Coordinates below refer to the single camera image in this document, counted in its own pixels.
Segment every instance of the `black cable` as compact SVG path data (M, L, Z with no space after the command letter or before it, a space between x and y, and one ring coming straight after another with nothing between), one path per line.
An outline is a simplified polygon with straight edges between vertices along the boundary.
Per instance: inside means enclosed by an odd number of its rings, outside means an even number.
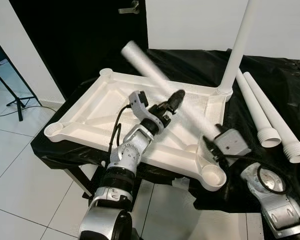
M54 110L50 107L47 107L47 106L27 106L27 107L22 108L21 111L23 111L25 109L30 109L30 108L45 108L45 109L50 109L50 110L54 111L55 113L57 112L56 110ZM14 113L17 113L17 112L18 111L9 112L7 114L0 115L0 117L8 116L10 114L14 114Z
M111 134L111 138L110 138L110 142L109 142L109 149L108 149L109 154L111 154L111 151L112 151L112 145L113 145L113 142L114 142L114 139L115 139L116 132L118 132L117 137L116 137L116 144L119 145L119 137L120 137L120 132L121 132L121 123L118 124L118 122L119 122L119 119L120 119L121 114L123 113L123 111L125 109L128 109L128 108L131 108L130 104L124 106L119 111L119 113L116 117L116 120L115 120L115 123L114 123L114 126L113 126L113 130L112 130L112 134Z

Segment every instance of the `black ring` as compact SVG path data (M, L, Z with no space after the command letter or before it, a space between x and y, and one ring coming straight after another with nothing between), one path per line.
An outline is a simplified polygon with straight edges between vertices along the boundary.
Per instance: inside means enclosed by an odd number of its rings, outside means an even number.
M260 176L261 168L263 168L263 169L265 169L265 170L269 170L269 171L275 173L275 174L281 179L284 190L283 190L283 191L275 191L275 190L270 189L270 188L264 183L264 181L261 179L261 176ZM265 168L265 167L263 167L262 165L260 165L260 166L258 167L257 171L256 171L256 175L258 176L258 180L259 180L259 182L261 183L261 185L262 185L266 190L268 190L270 193L273 193L273 194L279 194L279 195L283 195L283 194L286 194L286 193L287 193L288 187L286 186L286 182L283 180L283 178L282 178L280 175L278 175L276 172L272 171L271 169Z

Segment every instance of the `white tray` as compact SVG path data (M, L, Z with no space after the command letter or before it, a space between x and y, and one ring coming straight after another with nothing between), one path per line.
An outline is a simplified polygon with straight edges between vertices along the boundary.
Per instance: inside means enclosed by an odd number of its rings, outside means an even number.
M213 124L222 124L226 98L212 95L213 87L171 82L177 89L185 90L184 101L197 107L197 114L205 115ZM52 141L68 140L92 148L107 151L117 114L129 103L133 91L144 91L149 107L166 101L170 96L162 95L148 77L113 72L109 68L100 71L100 77L84 95L59 119L44 130ZM120 142L140 121L131 109L123 112ZM178 113L171 117L171 123L142 156L144 163L189 177L201 177L201 168L209 162L198 160L197 148L202 134L184 120Z

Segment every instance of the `white tube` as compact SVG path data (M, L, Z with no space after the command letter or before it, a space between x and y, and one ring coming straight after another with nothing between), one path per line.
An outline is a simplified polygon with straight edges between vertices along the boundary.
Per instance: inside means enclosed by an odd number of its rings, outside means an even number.
M130 41L121 51L122 55L144 76L151 78L164 92L170 96L177 91L170 83L163 72L142 52L142 50ZM195 109L184 101L181 105L181 112L186 115L193 125L201 130L202 134L213 141L220 131L205 116L198 116Z
M237 71L236 81L240 87L245 103L248 106L256 129L258 130L257 136L261 146L264 148L272 148L279 145L281 143L279 133L271 126L240 69Z
M222 77L221 84L216 89L221 95L232 95L233 93L232 86L244 55L247 40L255 20L259 2L260 0L248 0L228 64L226 65Z
M280 116L251 74L245 72L243 75L271 125L278 131L282 139L284 154L287 156L290 163L300 163L300 141L291 131L285 120Z

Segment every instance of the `tripod stand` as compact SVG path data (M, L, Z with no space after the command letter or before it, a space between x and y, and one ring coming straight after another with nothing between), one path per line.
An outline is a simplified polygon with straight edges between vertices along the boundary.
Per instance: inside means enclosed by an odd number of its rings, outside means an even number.
M0 82L5 86L5 88L11 93L11 95L14 97L14 100L12 102L9 102L6 106L10 106L11 104L16 103L18 116L19 116L19 122L23 121L24 118L22 116L22 108L25 108L27 104L23 104L21 100L29 100L29 99L36 99L35 96L27 96L27 97L18 97L12 89L5 83L5 81L0 77Z

